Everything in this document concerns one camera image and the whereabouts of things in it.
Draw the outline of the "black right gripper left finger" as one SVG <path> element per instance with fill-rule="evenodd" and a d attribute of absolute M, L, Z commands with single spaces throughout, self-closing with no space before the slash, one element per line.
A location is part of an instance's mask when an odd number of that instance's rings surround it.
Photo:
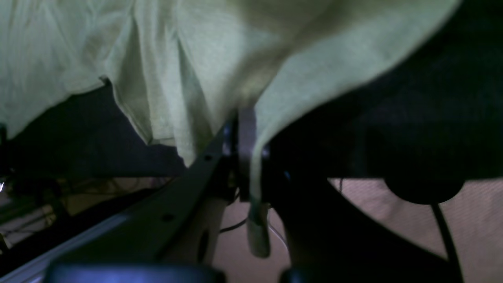
<path fill-rule="evenodd" d="M 1 278 L 2 283 L 224 283 L 210 267 L 237 159 L 228 119 L 185 174 Z"/>

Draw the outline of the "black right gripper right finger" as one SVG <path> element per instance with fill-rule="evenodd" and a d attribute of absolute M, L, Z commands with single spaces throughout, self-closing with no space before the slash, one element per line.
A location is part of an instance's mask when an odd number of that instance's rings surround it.
<path fill-rule="evenodd" d="M 432 207 L 447 259 L 365 215 L 311 164 L 288 165 L 261 152 L 265 199 L 282 220 L 291 267 L 281 283 L 463 283 L 439 205 Z"/>

